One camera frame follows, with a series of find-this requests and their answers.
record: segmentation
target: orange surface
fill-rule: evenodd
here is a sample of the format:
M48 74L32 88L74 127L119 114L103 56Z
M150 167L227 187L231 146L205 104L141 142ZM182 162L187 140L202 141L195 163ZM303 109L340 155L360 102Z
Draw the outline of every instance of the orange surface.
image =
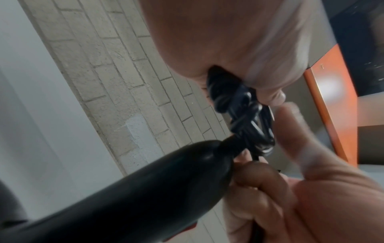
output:
M357 95L339 45L304 73L336 154L357 166Z

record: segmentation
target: black cylindrical object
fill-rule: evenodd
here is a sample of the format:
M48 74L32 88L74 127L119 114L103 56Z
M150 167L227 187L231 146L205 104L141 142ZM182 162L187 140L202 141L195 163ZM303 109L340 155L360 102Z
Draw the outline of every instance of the black cylindrical object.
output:
M129 242L167 239L196 222L224 195L235 136L181 148L47 218L0 231L2 243Z

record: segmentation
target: hand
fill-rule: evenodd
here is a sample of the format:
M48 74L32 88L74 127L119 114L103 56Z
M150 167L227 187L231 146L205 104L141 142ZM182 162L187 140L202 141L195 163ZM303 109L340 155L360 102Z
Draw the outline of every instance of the hand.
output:
M265 163L237 164L224 200L230 242L250 243L253 220L266 243L384 242L383 189L322 146L296 105L277 110L274 132L304 180Z
M281 88L307 68L313 4L309 0L141 0L165 62L206 92L207 71L221 66L279 105Z

